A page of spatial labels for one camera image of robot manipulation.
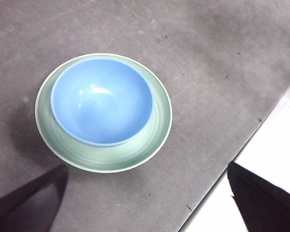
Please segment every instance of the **blue ceramic bowl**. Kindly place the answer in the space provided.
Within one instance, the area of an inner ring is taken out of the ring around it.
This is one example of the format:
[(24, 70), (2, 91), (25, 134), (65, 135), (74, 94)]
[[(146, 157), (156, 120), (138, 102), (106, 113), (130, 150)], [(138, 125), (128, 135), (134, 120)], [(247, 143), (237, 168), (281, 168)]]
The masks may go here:
[(153, 97), (133, 68), (111, 59), (80, 61), (65, 70), (51, 92), (57, 123), (75, 139), (98, 146), (127, 142), (148, 122)]

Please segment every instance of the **plate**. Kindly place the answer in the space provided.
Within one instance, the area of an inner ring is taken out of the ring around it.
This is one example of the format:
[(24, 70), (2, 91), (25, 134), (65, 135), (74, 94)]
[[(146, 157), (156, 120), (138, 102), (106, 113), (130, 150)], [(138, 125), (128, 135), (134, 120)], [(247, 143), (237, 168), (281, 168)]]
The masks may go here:
[[(112, 59), (132, 67), (142, 75), (151, 88), (154, 98), (152, 116), (145, 127), (124, 144), (99, 147), (82, 143), (67, 134), (52, 114), (50, 96), (57, 78), (71, 65), (92, 58)], [(49, 74), (38, 92), (35, 118), (40, 135), (59, 158), (86, 171), (115, 173), (143, 164), (161, 149), (171, 129), (172, 107), (165, 87), (144, 65), (120, 55), (96, 53), (70, 59)]]

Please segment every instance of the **bowl rim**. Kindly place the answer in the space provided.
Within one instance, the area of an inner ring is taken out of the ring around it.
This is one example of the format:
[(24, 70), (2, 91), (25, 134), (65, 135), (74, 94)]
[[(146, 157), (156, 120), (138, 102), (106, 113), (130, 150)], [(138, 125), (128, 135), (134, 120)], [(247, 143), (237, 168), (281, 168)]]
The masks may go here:
[[(133, 71), (135, 71), (144, 81), (145, 81), (145, 84), (147, 85), (148, 89), (149, 89), (149, 92), (150, 92), (150, 98), (151, 98), (151, 109), (150, 109), (150, 114), (149, 114), (149, 117), (148, 119), (146, 120), (146, 123), (142, 126), (142, 128), (140, 128), (135, 134), (133, 134), (132, 136), (130, 136), (129, 138), (125, 139), (125, 140), (121, 140), (121, 141), (118, 141), (118, 142), (114, 142), (114, 143), (97, 143), (97, 142), (92, 142), (92, 141), (89, 141), (89, 140), (86, 140), (86, 139), (83, 139), (77, 135), (75, 135), (74, 133), (72, 133), (71, 131), (69, 131), (65, 125), (60, 121), (57, 113), (56, 113), (56, 110), (55, 110), (55, 104), (54, 104), (54, 94), (55, 94), (55, 91), (56, 91), (56, 87), (60, 81), (60, 79), (62, 79), (62, 77), (64, 76), (64, 74), (72, 69), (74, 66), (78, 65), (78, 64), (81, 64), (81, 63), (84, 63), (84, 62), (87, 62), (87, 61), (90, 61), (90, 60), (95, 60), (95, 59), (104, 59), (104, 60), (111, 60), (111, 61), (114, 61), (114, 62), (117, 62), (117, 63), (120, 63), (121, 65), (125, 65), (127, 67), (129, 67), (130, 69), (132, 69)], [(87, 59), (87, 60), (80, 60), (76, 63), (74, 63), (73, 65), (69, 66), (67, 69), (65, 69), (59, 76), (58, 78), (56, 79), (56, 81), (54, 82), (54, 85), (52, 86), (52, 91), (51, 91), (51, 96), (50, 96), (50, 105), (51, 105), (51, 109), (52, 109), (52, 113), (53, 113), (53, 116), (56, 120), (56, 122), (60, 125), (60, 127), (67, 133), (69, 134), (70, 136), (72, 136), (74, 139), (77, 139), (78, 141), (82, 142), (82, 143), (85, 143), (85, 144), (89, 144), (89, 145), (94, 145), (94, 146), (102, 146), (102, 147), (108, 147), (108, 146), (117, 146), (117, 145), (121, 145), (121, 144), (124, 144), (128, 141), (130, 141), (131, 139), (133, 139), (134, 136), (136, 136), (138, 133), (140, 133), (143, 128), (148, 124), (148, 122), (150, 121), (150, 119), (152, 118), (152, 115), (153, 115), (153, 111), (154, 111), (154, 97), (153, 97), (153, 93), (152, 93), (152, 90), (151, 90), (151, 87), (149, 85), (149, 83), (147, 82), (147, 80), (137, 71), (135, 70), (134, 68), (130, 67), (129, 65), (123, 63), (123, 62), (120, 62), (118, 60), (112, 60), (112, 59), (109, 59), (109, 58), (91, 58), (91, 59)]]
[[(63, 66), (67, 65), (68, 63), (72, 62), (72, 61), (75, 61), (77, 59), (80, 59), (80, 58), (86, 58), (86, 57), (90, 57), (90, 56), (114, 56), (114, 57), (118, 57), (118, 58), (123, 58), (123, 59), (127, 59), (131, 62), (134, 62), (135, 64), (137, 65), (140, 65), (142, 68), (144, 68), (145, 70), (147, 70), (157, 81), (158, 83), (160, 84), (160, 86), (162, 87), (166, 97), (167, 97), (167, 100), (168, 100), (168, 104), (169, 104), (169, 107), (170, 107), (170, 120), (169, 120), (169, 127), (167, 129), (167, 132), (163, 138), (163, 140), (161, 141), (160, 145), (156, 148), (156, 150), (154, 152), (152, 152), (151, 155), (149, 155), (148, 157), (146, 157), (144, 160), (132, 165), (132, 166), (129, 166), (129, 167), (125, 167), (125, 168), (121, 168), (121, 169), (114, 169), (114, 170), (98, 170), (98, 169), (92, 169), (92, 168), (87, 168), (87, 167), (83, 167), (77, 163), (74, 163), (68, 159), (66, 159), (64, 156), (62, 156), (59, 152), (57, 152), (48, 142), (47, 138), (44, 136), (43, 134), (43, 130), (41, 128), (41, 125), (39, 123), (39, 118), (38, 118), (38, 103), (39, 103), (39, 99), (40, 99), (40, 95), (44, 89), (44, 86), (46, 85), (46, 83), (48, 82), (48, 80), (51, 78), (51, 76), (57, 72), (60, 68), (62, 68)], [(136, 168), (140, 165), (142, 165), (143, 163), (147, 162), (149, 159), (151, 159), (155, 154), (157, 154), (157, 152), (162, 148), (162, 146), (164, 145), (166, 139), (168, 138), (169, 136), (169, 133), (170, 133), (170, 130), (171, 130), (171, 126), (172, 126), (172, 122), (173, 122), (173, 111), (172, 111), (172, 105), (171, 105), (171, 99), (169, 97), (169, 94), (166, 90), (166, 88), (164, 87), (163, 83), (158, 79), (158, 77), (152, 72), (150, 71), (149, 68), (147, 68), (146, 66), (144, 66), (143, 64), (131, 59), (131, 58), (128, 58), (128, 57), (125, 57), (125, 56), (121, 56), (121, 55), (117, 55), (117, 54), (112, 54), (112, 53), (89, 53), (89, 54), (84, 54), (84, 55), (80, 55), (80, 56), (77, 56), (77, 57), (74, 57), (62, 64), (60, 64), (57, 68), (55, 68), (47, 77), (46, 79), (43, 81), (39, 91), (38, 91), (38, 95), (37, 95), (37, 98), (36, 98), (36, 101), (35, 101), (35, 110), (34, 110), (34, 113), (35, 113), (35, 121), (36, 121), (36, 124), (37, 124), (37, 127), (38, 127), (38, 131), (42, 137), (42, 139), (44, 140), (44, 142), (46, 143), (46, 145), (48, 146), (48, 148), (56, 155), (58, 156), (60, 159), (62, 159), (63, 161), (67, 162), (68, 164), (76, 167), (76, 168), (79, 168), (79, 169), (82, 169), (82, 170), (85, 170), (85, 171), (89, 171), (89, 172), (95, 172), (95, 173), (118, 173), (118, 172), (123, 172), (123, 171), (127, 171), (127, 170), (130, 170), (130, 169), (133, 169), (133, 168)]]

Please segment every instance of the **green plate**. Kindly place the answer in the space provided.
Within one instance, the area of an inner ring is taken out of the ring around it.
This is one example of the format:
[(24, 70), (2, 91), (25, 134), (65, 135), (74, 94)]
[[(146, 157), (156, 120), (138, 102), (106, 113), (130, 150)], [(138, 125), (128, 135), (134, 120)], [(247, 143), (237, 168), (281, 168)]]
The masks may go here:
[[(117, 60), (129, 65), (146, 79), (152, 90), (153, 115), (145, 127), (125, 144), (113, 147), (84, 144), (68, 135), (53, 116), (50, 94), (54, 82), (70, 65), (92, 57)], [(127, 57), (96, 53), (70, 59), (50, 73), (39, 90), (35, 103), (35, 118), (43, 140), (62, 160), (91, 172), (115, 173), (141, 165), (160, 150), (171, 129), (172, 107), (165, 87), (144, 65)]]

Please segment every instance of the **white surface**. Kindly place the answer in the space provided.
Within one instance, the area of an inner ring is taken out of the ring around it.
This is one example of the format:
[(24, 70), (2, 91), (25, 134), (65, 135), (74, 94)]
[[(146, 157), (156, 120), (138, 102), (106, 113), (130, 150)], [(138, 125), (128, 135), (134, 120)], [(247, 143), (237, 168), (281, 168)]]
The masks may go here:
[[(290, 193), (290, 88), (235, 160)], [(224, 174), (185, 232), (246, 232)]]

